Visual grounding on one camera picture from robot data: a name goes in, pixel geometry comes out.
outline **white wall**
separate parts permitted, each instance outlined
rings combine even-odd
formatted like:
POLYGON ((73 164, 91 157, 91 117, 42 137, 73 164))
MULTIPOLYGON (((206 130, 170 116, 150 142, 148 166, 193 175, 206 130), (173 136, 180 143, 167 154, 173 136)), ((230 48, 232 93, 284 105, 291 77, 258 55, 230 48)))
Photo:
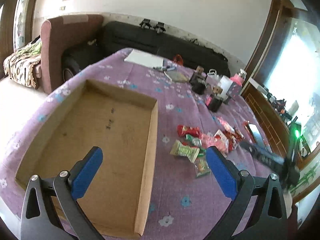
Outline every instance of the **white wall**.
POLYGON ((270 3, 271 0, 37 0, 34 18, 38 30, 43 17, 69 12, 145 17, 193 33, 246 64, 263 30, 270 3), (64 5, 65 11, 59 11, 64 5))

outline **cardboard box lid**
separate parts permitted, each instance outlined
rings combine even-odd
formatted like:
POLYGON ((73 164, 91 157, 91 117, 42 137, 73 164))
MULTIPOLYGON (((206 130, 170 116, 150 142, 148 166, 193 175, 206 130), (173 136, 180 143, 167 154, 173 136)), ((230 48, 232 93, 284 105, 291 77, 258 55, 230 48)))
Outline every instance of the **cardboard box lid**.
POLYGON ((154 98, 86 81, 44 123, 22 159, 16 179, 26 188, 33 174, 55 177, 98 146, 103 163, 78 203, 100 233, 137 238, 143 234, 148 216, 157 119, 154 98))

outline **purple tablecloth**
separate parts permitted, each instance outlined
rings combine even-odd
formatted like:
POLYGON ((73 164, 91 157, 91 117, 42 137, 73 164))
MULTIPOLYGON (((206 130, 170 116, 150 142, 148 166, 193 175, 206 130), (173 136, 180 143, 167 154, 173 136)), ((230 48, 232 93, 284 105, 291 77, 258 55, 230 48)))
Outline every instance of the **purple tablecloth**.
MULTIPOLYGON (((223 195, 212 174, 196 179, 194 165, 187 158, 169 155, 173 143, 179 139, 177 125, 200 127, 203 133, 213 135, 218 129, 222 129, 217 120, 221 116, 230 125, 239 128, 248 141, 244 121, 257 125, 265 138, 264 132, 242 97, 237 97, 236 101, 230 100, 228 105, 222 104, 219 111, 212 114, 204 104, 206 96, 193 93, 189 84, 171 83, 161 72, 124 62, 131 50, 122 49, 87 67, 47 97, 46 102, 7 146, 0 164, 0 196, 10 210, 20 217, 24 191, 14 180, 20 160, 47 116, 64 98, 84 80, 97 79, 158 100, 156 166, 149 216, 142 239, 203 239, 225 212, 230 199, 223 195)), ((174 65, 168 60, 165 60, 165 64, 174 65)), ((179 65, 177 68, 188 77, 193 72, 179 65)), ((240 147, 229 153, 228 159, 238 169, 246 169, 253 176, 267 177, 270 174, 268 168, 253 160, 240 147)), ((244 229, 253 205, 254 199, 236 232, 244 229)))

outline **black leather sofa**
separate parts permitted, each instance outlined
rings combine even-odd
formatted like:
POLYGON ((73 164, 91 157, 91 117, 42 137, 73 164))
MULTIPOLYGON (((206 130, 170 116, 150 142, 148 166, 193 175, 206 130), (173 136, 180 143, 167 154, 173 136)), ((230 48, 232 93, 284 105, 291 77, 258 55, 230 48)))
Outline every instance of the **black leather sofa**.
POLYGON ((168 59, 179 54, 185 67, 201 66, 206 73, 213 68, 217 74, 230 77, 228 60, 222 54, 166 33, 157 34, 152 29, 114 21, 102 27, 96 39, 94 45, 86 42, 64 52, 62 68, 64 76, 68 76, 65 80, 123 48, 139 49, 168 59))

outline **door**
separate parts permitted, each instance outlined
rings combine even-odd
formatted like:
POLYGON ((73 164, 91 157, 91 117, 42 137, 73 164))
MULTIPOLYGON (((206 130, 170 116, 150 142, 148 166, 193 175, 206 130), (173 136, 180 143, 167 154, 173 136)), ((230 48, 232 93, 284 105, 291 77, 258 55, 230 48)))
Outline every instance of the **door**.
POLYGON ((0 9, 0 79, 6 57, 32 39, 35 4, 36 0, 6 0, 0 9))

